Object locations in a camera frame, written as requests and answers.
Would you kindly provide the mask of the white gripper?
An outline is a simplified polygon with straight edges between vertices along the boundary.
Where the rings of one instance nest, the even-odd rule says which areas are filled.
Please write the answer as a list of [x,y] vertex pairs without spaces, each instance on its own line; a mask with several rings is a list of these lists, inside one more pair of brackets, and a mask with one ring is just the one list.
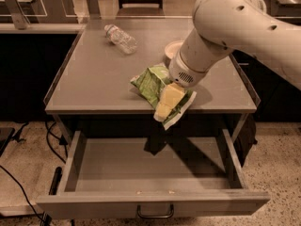
[[177,52],[171,59],[168,71],[170,79],[175,83],[165,86],[160,94],[160,100],[153,116],[159,122],[164,122],[175,116],[176,107],[185,96],[184,88],[194,87],[207,74],[190,69],[182,60],[180,52]]

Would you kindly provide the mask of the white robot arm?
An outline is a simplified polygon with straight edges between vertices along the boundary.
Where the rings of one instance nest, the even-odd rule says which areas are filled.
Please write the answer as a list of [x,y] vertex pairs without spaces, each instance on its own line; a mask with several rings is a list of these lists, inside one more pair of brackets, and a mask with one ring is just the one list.
[[234,54],[261,97],[258,121],[301,120],[301,28],[269,16],[263,0],[197,0],[193,29],[168,66],[170,79],[192,88]]

